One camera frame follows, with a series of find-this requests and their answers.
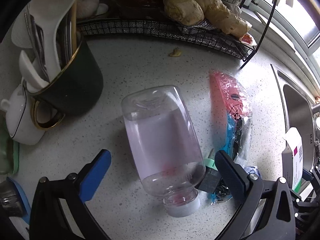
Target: countertop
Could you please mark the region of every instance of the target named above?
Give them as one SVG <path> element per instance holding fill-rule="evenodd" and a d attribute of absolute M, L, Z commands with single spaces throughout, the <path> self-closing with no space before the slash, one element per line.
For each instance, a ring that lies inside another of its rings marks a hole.
<path fill-rule="evenodd" d="M 211 205 L 201 192 L 201 207 L 193 215 L 168 216 L 161 200 L 142 188 L 120 107 L 130 93 L 177 85 L 202 153 L 207 156 L 215 129 L 210 122 L 209 70 L 234 75 L 248 92 L 253 108 L 249 164 L 258 166 L 263 179 L 276 180 L 282 175 L 284 114 L 270 63 L 283 64 L 268 52 L 260 49 L 238 71 L 242 64 L 238 59 L 186 43 L 112 36 L 89 39 L 88 44 L 103 74 L 102 95 L 88 113 L 65 118 L 37 145 L 20 146 L 20 168 L 13 178 L 23 187 L 30 204 L 42 176 L 64 179 L 71 172 L 79 172 L 105 148 L 112 154 L 112 164 L 87 206 L 111 239 L 214 239 L 235 211 L 233 200 Z M 177 46 L 182 55 L 169 57 Z"/>

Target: white ladle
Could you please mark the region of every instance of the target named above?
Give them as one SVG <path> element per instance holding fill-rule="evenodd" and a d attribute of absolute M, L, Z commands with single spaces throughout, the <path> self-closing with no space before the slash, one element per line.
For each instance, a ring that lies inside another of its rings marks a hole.
<path fill-rule="evenodd" d="M 31 0 L 30 14 L 35 23 L 42 28 L 44 39 L 44 60 L 49 81 L 61 71 L 56 46 L 59 23 L 69 11 L 75 0 Z"/>
<path fill-rule="evenodd" d="M 42 88 L 45 88 L 47 85 L 49 85 L 47 81 L 43 80 L 38 75 L 37 71 L 35 70 L 28 55 L 25 53 L 24 50 L 20 52 L 19 69 L 24 79 L 38 91 L 41 90 Z"/>

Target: screw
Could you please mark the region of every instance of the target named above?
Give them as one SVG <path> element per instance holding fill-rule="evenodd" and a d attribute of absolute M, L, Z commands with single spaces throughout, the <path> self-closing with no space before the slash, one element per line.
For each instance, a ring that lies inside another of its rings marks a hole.
<path fill-rule="evenodd" d="M 77 174 L 76 173 L 70 173 L 69 175 L 68 175 L 68 179 L 70 179 L 70 180 L 74 180 L 75 178 L 77 177 Z"/>
<path fill-rule="evenodd" d="M 284 184 L 284 183 L 286 183 L 287 181 L 286 181 L 286 179 L 284 178 L 284 177 L 280 177 L 279 178 L 279 181 L 282 183 L 282 184 Z"/>
<path fill-rule="evenodd" d="M 47 181 L 47 177 L 42 177 L 39 179 L 40 183 L 45 183 Z"/>
<path fill-rule="evenodd" d="M 255 174 L 255 173 L 251 173 L 251 174 L 249 175 L 249 177 L 250 177 L 250 179 L 252 179 L 252 180 L 257 180 L 257 179 L 258 179 L 258 175 Z"/>

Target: sink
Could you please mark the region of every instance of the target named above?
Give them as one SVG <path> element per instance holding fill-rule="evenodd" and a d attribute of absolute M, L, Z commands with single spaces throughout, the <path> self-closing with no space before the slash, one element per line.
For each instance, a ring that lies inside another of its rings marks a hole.
<path fill-rule="evenodd" d="M 313 169 L 315 161 L 315 121 L 311 106 L 312 99 L 307 96 L 291 78 L 272 66 L 284 109 L 286 131 L 296 127 L 302 138 L 303 168 Z"/>

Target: clear plastic bottle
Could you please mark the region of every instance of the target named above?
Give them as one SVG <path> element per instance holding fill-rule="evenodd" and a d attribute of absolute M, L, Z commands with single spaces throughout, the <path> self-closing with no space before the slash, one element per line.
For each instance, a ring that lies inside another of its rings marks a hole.
<path fill-rule="evenodd" d="M 176 86 L 146 89 L 122 100 L 133 158 L 147 193 L 163 197 L 167 213 L 184 217 L 200 206 L 194 188 L 205 173 L 199 143 Z"/>

